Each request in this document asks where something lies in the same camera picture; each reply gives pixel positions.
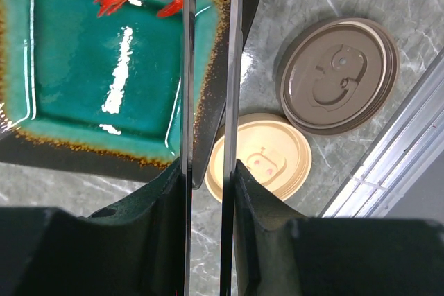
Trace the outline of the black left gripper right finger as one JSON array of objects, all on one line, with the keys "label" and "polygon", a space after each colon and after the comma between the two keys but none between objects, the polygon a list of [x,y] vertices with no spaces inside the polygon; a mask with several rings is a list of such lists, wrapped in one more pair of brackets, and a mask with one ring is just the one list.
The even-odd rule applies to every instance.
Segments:
[{"label": "black left gripper right finger", "polygon": [[442,295],[433,220],[306,217],[238,162],[234,252],[240,295]]}]

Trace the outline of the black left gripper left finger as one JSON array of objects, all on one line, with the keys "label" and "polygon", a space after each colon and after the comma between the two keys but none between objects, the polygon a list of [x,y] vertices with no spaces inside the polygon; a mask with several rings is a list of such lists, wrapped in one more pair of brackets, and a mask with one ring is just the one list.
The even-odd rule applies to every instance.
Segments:
[{"label": "black left gripper left finger", "polygon": [[182,295],[179,162],[88,217],[1,208],[2,295]]}]

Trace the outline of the steel serving tongs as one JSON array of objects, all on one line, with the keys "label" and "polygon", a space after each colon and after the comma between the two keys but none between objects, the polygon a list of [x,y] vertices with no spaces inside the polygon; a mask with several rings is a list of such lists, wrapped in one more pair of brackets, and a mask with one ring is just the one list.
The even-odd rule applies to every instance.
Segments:
[{"label": "steel serving tongs", "polygon": [[[184,295],[190,294],[191,204],[194,144],[194,40],[196,0],[183,0],[183,68],[181,77],[180,167],[185,186],[185,276]],[[237,163],[237,128],[242,54],[243,0],[230,0],[228,74],[226,80],[225,143],[223,160],[223,199],[221,219],[220,295],[230,295]]]}]

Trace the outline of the cream round lid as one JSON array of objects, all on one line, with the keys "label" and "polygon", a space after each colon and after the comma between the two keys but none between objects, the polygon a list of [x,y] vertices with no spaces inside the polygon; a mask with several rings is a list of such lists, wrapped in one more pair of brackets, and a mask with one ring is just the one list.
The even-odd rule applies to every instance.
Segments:
[{"label": "cream round lid", "polygon": [[307,179],[312,162],[304,135],[290,122],[268,113],[239,117],[237,159],[267,190],[285,201]]}]

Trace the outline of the teal square ceramic plate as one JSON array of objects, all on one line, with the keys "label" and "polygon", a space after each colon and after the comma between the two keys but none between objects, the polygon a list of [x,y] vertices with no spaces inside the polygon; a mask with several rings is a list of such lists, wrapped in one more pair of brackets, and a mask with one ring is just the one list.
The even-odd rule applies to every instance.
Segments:
[{"label": "teal square ceramic plate", "polygon": [[180,152],[181,15],[1,0],[1,161],[149,182]]}]

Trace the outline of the brown round lid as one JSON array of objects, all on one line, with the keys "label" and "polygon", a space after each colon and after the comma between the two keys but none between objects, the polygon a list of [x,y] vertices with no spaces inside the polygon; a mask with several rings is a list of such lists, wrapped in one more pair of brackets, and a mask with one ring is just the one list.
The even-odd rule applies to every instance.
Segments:
[{"label": "brown round lid", "polygon": [[289,43],[277,65],[276,90],[294,127],[332,137],[371,120],[391,95],[399,70],[397,43],[381,24],[327,19]]}]

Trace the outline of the aluminium rail frame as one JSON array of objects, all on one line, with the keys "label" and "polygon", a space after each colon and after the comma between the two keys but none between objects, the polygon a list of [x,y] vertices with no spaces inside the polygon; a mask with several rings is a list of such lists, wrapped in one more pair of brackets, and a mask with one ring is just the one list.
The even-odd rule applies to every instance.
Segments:
[{"label": "aluminium rail frame", "polygon": [[443,54],[439,53],[321,216],[386,215],[442,151]]}]

